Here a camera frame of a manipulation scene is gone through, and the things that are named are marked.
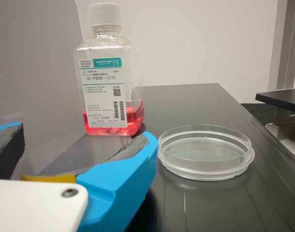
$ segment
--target yellow part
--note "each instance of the yellow part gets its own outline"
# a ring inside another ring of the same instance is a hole
[[[40,182],[75,183],[74,174],[62,174],[62,175],[54,175],[54,176],[35,176],[35,175],[21,174],[20,179],[28,180],[28,181],[40,181]]]

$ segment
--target white bottle cap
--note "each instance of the white bottle cap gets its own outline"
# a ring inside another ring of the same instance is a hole
[[[88,7],[90,26],[116,25],[121,26],[118,5],[109,2],[95,3]]]

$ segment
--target green logo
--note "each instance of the green logo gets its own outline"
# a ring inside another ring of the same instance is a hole
[[[93,59],[94,68],[121,68],[122,60],[119,57],[116,58],[103,58]]]

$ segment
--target clear plastic dish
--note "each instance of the clear plastic dish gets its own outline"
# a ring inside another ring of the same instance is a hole
[[[230,128],[187,125],[164,132],[158,158],[169,171],[195,180],[216,181],[244,173],[254,160],[249,138]]]

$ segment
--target bottle label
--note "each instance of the bottle label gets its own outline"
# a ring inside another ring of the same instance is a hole
[[[80,59],[79,67],[88,126],[127,127],[121,58]]]

